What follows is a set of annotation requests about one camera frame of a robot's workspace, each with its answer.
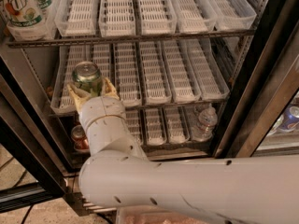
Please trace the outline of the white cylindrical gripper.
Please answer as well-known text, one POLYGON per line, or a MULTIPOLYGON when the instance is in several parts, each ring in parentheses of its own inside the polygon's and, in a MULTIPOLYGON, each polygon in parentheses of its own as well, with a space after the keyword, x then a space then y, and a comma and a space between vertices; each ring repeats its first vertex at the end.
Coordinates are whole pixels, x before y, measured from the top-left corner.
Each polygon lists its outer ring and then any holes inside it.
POLYGON ((109 78, 102 78, 102 96, 95 98, 73 83, 69 83, 67 89, 92 156, 100 151, 116 150, 143 160, 147 158, 128 129, 125 108, 109 78))

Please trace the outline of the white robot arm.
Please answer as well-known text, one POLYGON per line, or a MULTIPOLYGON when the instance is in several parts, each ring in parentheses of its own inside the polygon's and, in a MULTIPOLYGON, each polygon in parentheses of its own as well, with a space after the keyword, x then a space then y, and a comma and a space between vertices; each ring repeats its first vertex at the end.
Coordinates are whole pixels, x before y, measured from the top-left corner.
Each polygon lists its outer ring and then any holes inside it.
POLYGON ((67 86, 90 158, 78 185, 91 203, 148 205, 210 224, 299 224, 299 156, 150 161, 110 80, 94 97, 67 86))

